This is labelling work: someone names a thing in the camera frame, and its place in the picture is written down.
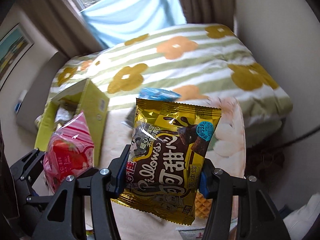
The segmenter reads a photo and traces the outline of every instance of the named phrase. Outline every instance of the framed picture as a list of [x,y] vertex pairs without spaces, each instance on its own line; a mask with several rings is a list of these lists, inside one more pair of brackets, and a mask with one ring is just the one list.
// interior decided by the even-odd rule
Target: framed picture
[[33,41],[19,24],[0,41],[0,90],[11,71],[33,45]]

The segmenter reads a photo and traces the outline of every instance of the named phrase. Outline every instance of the orange flower pattern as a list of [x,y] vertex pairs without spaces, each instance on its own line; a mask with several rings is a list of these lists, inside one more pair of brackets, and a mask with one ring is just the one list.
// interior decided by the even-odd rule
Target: orange flower pattern
[[59,75],[58,75],[58,86],[61,86],[63,83],[67,82],[70,78],[72,78],[77,72],[76,67],[66,67]]
[[183,36],[173,37],[157,47],[158,53],[163,53],[166,59],[180,58],[184,52],[193,51],[198,47],[198,43]]
[[141,35],[141,36],[139,36],[139,37],[137,37],[137,38],[134,38],[134,39],[131,39],[131,40],[126,41],[126,42],[124,43],[124,45],[125,45],[125,46],[129,46],[129,45],[132,45],[132,44],[134,44],[134,43],[136,43],[136,42],[138,42],[138,41],[143,41],[143,40],[145,40],[145,39],[148,38],[148,37],[149,37],[149,34],[144,34],[144,35]]
[[81,71],[86,70],[88,67],[90,67],[92,62],[93,62],[92,60],[86,60],[86,61],[82,62],[80,70]]
[[107,92],[114,94],[119,91],[130,91],[139,87],[143,82],[141,73],[148,68],[147,64],[140,63],[133,67],[126,66],[118,71],[108,85]]
[[251,91],[262,87],[263,84],[276,89],[279,85],[258,63],[252,65],[233,65],[228,67],[234,71],[231,75],[232,81],[242,90]]
[[207,99],[208,97],[202,95],[200,90],[195,85],[185,85],[172,90],[178,93],[181,97],[178,101],[192,100],[192,99]]
[[235,34],[224,25],[213,25],[204,29],[208,32],[207,36],[213,39],[223,38],[225,36],[235,36]]

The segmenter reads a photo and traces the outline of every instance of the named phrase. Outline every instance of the plastic wrapper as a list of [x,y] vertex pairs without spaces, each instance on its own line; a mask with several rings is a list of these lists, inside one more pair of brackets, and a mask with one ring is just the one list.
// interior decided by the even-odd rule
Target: plastic wrapper
[[[194,221],[191,226],[176,228],[183,240],[202,239],[205,225],[202,222]],[[230,223],[230,232],[237,226],[238,219],[232,219]]]
[[[165,89],[143,88],[140,90],[138,98],[172,102],[179,99],[180,95],[177,94],[176,92],[165,90]],[[122,123],[133,129],[135,113],[136,113],[136,108],[132,108],[130,113],[127,115],[127,118]]]
[[58,126],[58,124],[65,125],[67,122],[72,120],[74,114],[75,114],[75,112],[68,111],[68,110],[64,109],[63,107],[59,106],[57,113],[56,113],[56,117],[54,119],[54,123],[55,123],[56,127]]
[[51,136],[44,156],[44,174],[55,192],[68,175],[80,176],[93,166],[94,145],[81,112]]
[[204,157],[220,117],[217,108],[137,99],[126,189],[116,202],[191,225]]

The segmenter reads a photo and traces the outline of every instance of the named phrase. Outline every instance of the wall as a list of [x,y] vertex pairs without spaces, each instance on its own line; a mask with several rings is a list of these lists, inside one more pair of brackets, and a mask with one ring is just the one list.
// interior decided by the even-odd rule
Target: wall
[[[25,53],[8,76],[0,91],[0,120],[5,145],[5,156],[9,166],[33,149],[35,135],[16,125],[14,107],[20,93],[28,89],[40,68],[57,51],[38,32],[23,11],[14,5],[0,26],[0,38],[6,35],[17,23],[34,41],[33,46]],[[43,177],[35,184],[38,193],[44,193]]]
[[[236,0],[238,36],[292,98],[278,142],[320,124],[320,23],[305,0]],[[270,195],[278,208],[320,191],[320,133],[285,151]]]

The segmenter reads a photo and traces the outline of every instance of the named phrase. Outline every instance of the white pillow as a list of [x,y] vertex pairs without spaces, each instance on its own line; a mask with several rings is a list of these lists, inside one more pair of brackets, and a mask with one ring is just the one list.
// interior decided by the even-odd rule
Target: white pillow
[[291,240],[301,240],[320,214],[320,193],[314,194],[307,205],[293,211],[283,221]]

